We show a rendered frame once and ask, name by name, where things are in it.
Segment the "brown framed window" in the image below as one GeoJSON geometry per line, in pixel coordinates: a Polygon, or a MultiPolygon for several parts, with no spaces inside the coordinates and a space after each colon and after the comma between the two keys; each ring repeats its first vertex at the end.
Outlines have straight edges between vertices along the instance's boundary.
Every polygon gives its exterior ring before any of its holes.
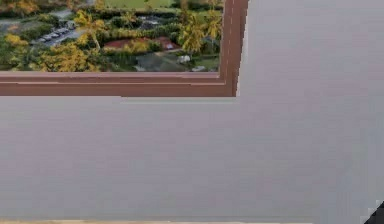
{"type": "Polygon", "coordinates": [[[0,96],[234,97],[249,0],[225,0],[216,72],[0,71],[0,96]]]}

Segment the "black room door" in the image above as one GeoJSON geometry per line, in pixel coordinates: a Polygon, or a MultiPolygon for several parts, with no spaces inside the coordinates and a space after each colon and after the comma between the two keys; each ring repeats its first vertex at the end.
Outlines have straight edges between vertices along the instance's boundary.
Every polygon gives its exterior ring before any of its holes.
{"type": "Polygon", "coordinates": [[[384,224],[384,201],[370,215],[364,224],[384,224]]]}

